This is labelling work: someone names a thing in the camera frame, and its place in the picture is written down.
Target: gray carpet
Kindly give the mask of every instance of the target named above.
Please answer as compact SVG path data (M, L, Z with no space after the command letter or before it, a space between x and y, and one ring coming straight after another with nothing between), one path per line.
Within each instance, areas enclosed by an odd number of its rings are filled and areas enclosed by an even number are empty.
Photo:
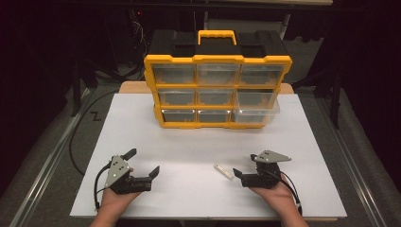
M293 82L306 75L307 69L312 63L320 43L311 42L303 44L300 40L295 40L285 42L285 44L294 61L285 82ZM118 89L118 87L118 83L102 80L99 87L91 93L92 96L90 96L89 103L98 97ZM353 169L350 172L349 167L347 167L349 159L344 158L343 150L345 145L357 165L357 174L360 174L360 177L365 182L365 188L362 188L362 191L369 188L369 192L372 193L371 195L375 200L375 205L379 210L382 220L387 226L401 226L399 217L399 214L401 214L400 194L395 189L392 179L375 156L375 152L366 138L363 128L359 125L352 111L346 94L344 92L341 94L339 112L340 129L336 131L333 130L330 122L327 121L327 112L324 104L328 100L316 99L310 92L310 88L300 90L297 92L304 106L306 116L348 214L347 218L338 221L310 221L309 225L316 227L386 226L381 220L375 221L377 214L376 216L374 214L372 217L367 212L369 209L366 208L364 200L361 199L358 183L355 182L355 172L352 172ZM97 137L100 134L104 119L109 110L112 96L104 96L92 106L88 113L83 116L75 134L72 150L77 166L82 171L85 171L89 163ZM17 177L9 185L8 191L0 200L0 226L9 226L11 224L47 157L56 147L66 126L72 119L70 116L71 111L72 103L69 102L68 106L49 125L37 141L35 147L26 157ZM339 143L338 134L343 139L343 145ZM34 209L31 217L27 218L27 226L88 226L91 222L90 219L69 217L81 180L82 176L74 169L68 153L68 146L66 146L36 209ZM160 224L160 221L157 222L154 220L137 221L135 224L135 226L163 226ZM249 225L249 222L237 222L232 226Z

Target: wrist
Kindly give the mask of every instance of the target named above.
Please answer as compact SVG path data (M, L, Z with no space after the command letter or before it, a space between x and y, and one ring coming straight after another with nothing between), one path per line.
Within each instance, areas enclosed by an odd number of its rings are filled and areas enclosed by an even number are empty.
M298 212L298 209L294 206L285 211L277 213L282 221L283 227L303 227L307 226L304 218Z
M109 209L107 206L101 206L97 211L97 215L91 224L91 227L112 227L114 226L121 214L115 212L115 209Z

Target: hand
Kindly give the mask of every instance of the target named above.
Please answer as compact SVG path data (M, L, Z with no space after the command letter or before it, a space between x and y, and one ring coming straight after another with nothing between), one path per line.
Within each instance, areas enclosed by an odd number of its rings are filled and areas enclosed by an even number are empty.
M281 177L285 182L287 181L283 174ZM250 187L250 189L261 196L269 207L277 213L283 222L283 226L307 226L295 206L291 191L283 183L280 182L271 189L259 187Z
M130 203L137 198L141 192L117 195L110 188L103 191L100 209L91 226L103 227L114 226Z

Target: yellow handle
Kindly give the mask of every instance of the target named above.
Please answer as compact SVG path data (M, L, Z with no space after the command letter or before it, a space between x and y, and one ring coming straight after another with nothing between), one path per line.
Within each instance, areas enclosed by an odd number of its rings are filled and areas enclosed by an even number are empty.
M236 45L235 34L232 30L200 30L198 31L198 44L201 44L201 38L231 38Z

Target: plastic drawer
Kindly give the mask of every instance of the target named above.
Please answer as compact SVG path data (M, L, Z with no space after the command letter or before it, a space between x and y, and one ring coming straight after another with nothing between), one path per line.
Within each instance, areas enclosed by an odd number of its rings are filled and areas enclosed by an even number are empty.
M276 97L271 89L238 89L235 105L253 108L267 108Z
M159 89L161 105L193 105L195 89Z
M233 63L203 63L197 65L198 84L234 85L239 65Z
M228 122L231 111L198 110L198 119L202 123Z
M194 83L194 64L152 64L157 83Z
M165 122L194 122L195 110L162 110Z
M277 85L284 65L244 64L239 76L240 85Z
M235 109L233 110L232 121L237 124L267 125L280 113L280 106L274 102L271 109Z
M197 89L199 105L232 105L234 89Z

